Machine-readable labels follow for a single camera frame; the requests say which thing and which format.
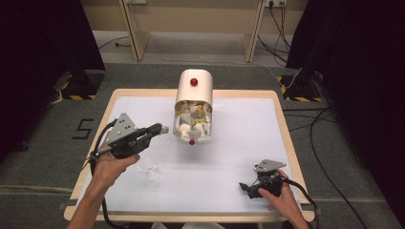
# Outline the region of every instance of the yellow black warning tape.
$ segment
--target yellow black warning tape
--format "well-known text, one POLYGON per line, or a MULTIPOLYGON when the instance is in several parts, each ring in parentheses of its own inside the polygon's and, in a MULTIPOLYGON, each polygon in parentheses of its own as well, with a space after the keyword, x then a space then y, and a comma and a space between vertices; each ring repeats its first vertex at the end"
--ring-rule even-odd
POLYGON ((64 99, 71 100, 83 100, 83 99, 95 99, 95 95, 81 95, 81 94, 63 94, 64 99))
POLYGON ((64 99, 71 100, 84 100, 84 99, 95 99, 95 92, 86 92, 86 90, 78 89, 74 83, 71 83, 72 76, 70 76, 66 83, 63 84, 60 91, 62 92, 62 97, 64 99))
POLYGON ((281 94, 283 95, 283 98, 288 101, 300 101, 300 102, 321 102, 321 97, 319 96, 319 93, 317 92, 316 88, 313 88, 312 92, 306 92, 306 94, 298 94, 294 90, 289 90, 286 88, 286 85, 283 84, 282 79, 283 77, 291 77, 291 75, 288 76, 277 76, 277 80, 280 83, 280 90, 281 94))

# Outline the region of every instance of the white object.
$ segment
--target white object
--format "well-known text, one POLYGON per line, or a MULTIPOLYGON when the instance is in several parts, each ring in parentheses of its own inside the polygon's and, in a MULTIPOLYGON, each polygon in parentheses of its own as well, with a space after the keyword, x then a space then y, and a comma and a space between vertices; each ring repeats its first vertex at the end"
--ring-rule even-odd
POLYGON ((208 71, 186 70, 181 74, 173 126, 178 140, 194 145, 210 139, 212 94, 212 75, 208 71))
MULTIPOLYGON (((174 101, 174 96, 120 97, 108 122, 125 112, 139 127, 157 122, 167 126, 173 122, 174 101)), ((252 183, 257 178, 254 165, 266 158, 286 163, 283 171, 294 180, 273 100, 216 97, 214 106, 215 134, 209 144, 190 147, 174 135, 154 137, 140 157, 159 157, 158 179, 150 180, 137 164, 128 167, 106 194, 108 210, 119 214, 278 214, 267 210, 267 199, 250 199, 239 185, 252 183)), ((80 199, 91 179, 89 173, 80 199)))

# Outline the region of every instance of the white container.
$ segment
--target white container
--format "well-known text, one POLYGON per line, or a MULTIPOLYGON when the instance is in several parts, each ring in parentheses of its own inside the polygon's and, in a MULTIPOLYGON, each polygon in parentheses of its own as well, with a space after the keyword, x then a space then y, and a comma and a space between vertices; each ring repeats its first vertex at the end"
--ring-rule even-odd
POLYGON ((173 134, 194 145, 211 136, 212 76, 206 70, 182 72, 175 105, 173 134))

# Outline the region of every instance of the table top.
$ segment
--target table top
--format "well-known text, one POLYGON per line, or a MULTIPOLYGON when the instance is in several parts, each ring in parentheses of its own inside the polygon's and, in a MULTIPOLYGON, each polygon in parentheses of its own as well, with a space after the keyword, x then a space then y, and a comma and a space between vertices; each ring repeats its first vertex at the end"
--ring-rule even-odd
MULTIPOLYGON (((115 90, 110 102, 105 111, 104 117, 100 122, 100 126, 97 130, 96 135, 100 135, 101 130, 107 124, 111 112, 116 104, 116 101, 120 97, 125 96, 135 96, 135 97, 175 97, 177 90, 162 90, 162 89, 118 89, 115 90)), ((306 188, 304 178, 301 173, 301 169, 293 149, 291 138, 289 136, 287 123, 285 121, 278 96, 273 91, 237 91, 237 90, 214 90, 214 98, 271 98, 274 102, 275 112, 278 119, 278 124, 280 127, 281 136, 286 148, 288 156, 288 165, 290 167, 293 179, 300 183, 304 188, 306 188)), ((96 145, 96 139, 94 140, 91 149, 94 149, 96 145)), ((70 202, 65 211, 65 219, 70 220, 75 212, 75 205, 80 197, 80 193, 85 185, 86 178, 90 173, 90 168, 87 166, 83 169, 79 175, 74 191, 71 195, 70 202)), ((298 192, 299 201, 302 204, 308 204, 308 201, 298 192)), ((303 215, 306 220, 313 220, 314 214, 312 211, 303 211, 303 215)), ((170 213, 135 213, 135 214, 114 214, 110 213, 109 217, 111 220, 122 220, 122 221, 214 221, 214 222, 271 222, 285 220, 283 217, 277 214, 269 213, 253 213, 253 214, 207 214, 207 213, 192 213, 192 214, 170 214, 170 213)), ((98 220, 103 220, 102 214, 97 217, 98 220)))

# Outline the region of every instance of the red button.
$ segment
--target red button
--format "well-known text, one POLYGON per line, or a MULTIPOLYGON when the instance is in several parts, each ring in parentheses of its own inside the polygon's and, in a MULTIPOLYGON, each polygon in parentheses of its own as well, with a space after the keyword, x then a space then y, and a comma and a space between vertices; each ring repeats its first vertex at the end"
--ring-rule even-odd
POLYGON ((197 86, 197 84, 199 84, 199 80, 197 80, 196 78, 192 78, 190 80, 190 84, 191 86, 197 86))

